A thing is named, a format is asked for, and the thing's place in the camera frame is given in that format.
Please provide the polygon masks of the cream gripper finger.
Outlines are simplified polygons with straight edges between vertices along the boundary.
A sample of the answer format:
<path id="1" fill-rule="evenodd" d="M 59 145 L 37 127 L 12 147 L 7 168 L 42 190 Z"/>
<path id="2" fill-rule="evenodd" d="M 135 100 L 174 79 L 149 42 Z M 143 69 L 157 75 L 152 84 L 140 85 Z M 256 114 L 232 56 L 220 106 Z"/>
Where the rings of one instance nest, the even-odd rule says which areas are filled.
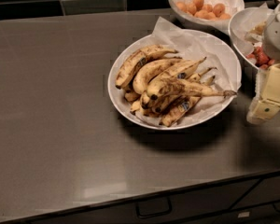
<path id="1" fill-rule="evenodd" d="M 279 111 L 280 103 L 271 99 L 254 97 L 248 108 L 246 120 L 251 124 L 260 125 L 271 120 Z"/>

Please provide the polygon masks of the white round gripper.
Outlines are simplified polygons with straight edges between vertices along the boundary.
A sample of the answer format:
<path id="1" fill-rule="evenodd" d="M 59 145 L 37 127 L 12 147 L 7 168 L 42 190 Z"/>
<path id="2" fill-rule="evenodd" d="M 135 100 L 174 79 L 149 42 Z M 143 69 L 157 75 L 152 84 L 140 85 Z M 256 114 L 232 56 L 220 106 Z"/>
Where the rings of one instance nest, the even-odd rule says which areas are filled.
<path id="1" fill-rule="evenodd" d="M 266 21 L 262 46 L 269 57 L 280 61 L 280 3 Z M 258 71 L 256 95 L 261 101 L 280 106 L 280 63 Z"/>

